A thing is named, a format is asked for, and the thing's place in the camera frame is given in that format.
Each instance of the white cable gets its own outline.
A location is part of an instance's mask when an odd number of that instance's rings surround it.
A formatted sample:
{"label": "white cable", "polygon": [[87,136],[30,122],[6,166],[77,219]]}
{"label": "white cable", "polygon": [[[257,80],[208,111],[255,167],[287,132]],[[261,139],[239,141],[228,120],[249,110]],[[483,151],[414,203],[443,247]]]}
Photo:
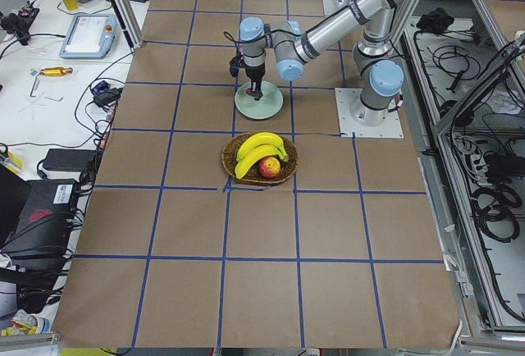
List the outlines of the white cable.
{"label": "white cable", "polygon": [[399,356],[406,355],[406,354],[416,354],[417,356],[450,356],[456,346],[456,343],[458,342],[458,338],[459,338],[459,335],[461,334],[462,328],[463,328],[463,322],[461,321],[461,319],[459,319],[458,328],[456,329],[456,332],[454,333],[452,344],[450,344],[450,348],[446,350],[445,352],[430,352],[428,354],[425,354],[423,352],[416,352],[413,350],[397,349],[396,354],[398,354]]}

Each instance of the blue device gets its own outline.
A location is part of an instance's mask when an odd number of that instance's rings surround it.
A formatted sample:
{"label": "blue device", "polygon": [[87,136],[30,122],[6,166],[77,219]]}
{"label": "blue device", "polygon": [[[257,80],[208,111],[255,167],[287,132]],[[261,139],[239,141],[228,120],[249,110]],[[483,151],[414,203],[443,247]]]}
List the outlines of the blue device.
{"label": "blue device", "polygon": [[115,40],[114,14],[77,14],[59,55],[62,58],[104,58]]}

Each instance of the yellow banana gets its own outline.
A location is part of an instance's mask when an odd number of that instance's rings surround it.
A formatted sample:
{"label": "yellow banana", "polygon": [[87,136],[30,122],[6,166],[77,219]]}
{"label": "yellow banana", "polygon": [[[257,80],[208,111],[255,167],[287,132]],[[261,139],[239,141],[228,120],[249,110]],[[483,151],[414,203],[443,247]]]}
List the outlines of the yellow banana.
{"label": "yellow banana", "polygon": [[277,154],[279,155],[279,159],[283,162],[288,162],[288,154],[286,153],[285,144],[282,141],[282,138],[272,132],[259,132],[248,137],[237,150],[237,162],[242,161],[249,152],[263,144],[273,145],[279,150],[279,153]]}
{"label": "yellow banana", "polygon": [[255,147],[247,153],[239,163],[237,163],[237,166],[235,166],[235,177],[240,180],[246,176],[248,170],[259,160],[264,157],[275,157],[279,155],[279,153],[280,151],[270,144],[263,144]]}

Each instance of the basket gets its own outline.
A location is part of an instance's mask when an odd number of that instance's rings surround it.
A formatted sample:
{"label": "basket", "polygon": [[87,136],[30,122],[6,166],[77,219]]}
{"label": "basket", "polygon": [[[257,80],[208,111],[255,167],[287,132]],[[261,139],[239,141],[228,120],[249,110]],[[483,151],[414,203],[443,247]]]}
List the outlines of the basket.
{"label": "basket", "polygon": [[222,150],[222,165],[226,169],[226,172],[232,176],[235,180],[244,184],[251,185],[277,185],[288,180],[297,170],[299,165],[299,155],[294,144],[289,141],[286,137],[281,136],[285,144],[285,150],[288,154],[288,162],[281,162],[281,171],[274,178],[264,178],[259,174],[257,169],[258,165],[255,163],[249,170],[246,176],[241,180],[235,177],[235,166],[237,165],[237,150],[244,141],[251,135],[255,135],[256,132],[243,133],[237,135],[224,147]]}

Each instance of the white label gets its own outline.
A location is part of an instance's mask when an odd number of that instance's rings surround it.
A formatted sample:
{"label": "white label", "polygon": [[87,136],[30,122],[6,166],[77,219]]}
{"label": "white label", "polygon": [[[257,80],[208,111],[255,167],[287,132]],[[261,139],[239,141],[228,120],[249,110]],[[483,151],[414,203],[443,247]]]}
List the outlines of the white label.
{"label": "white label", "polygon": [[69,197],[71,196],[72,190],[73,185],[59,185],[57,187],[57,192],[55,193],[55,199],[52,201],[53,204],[69,203]]}

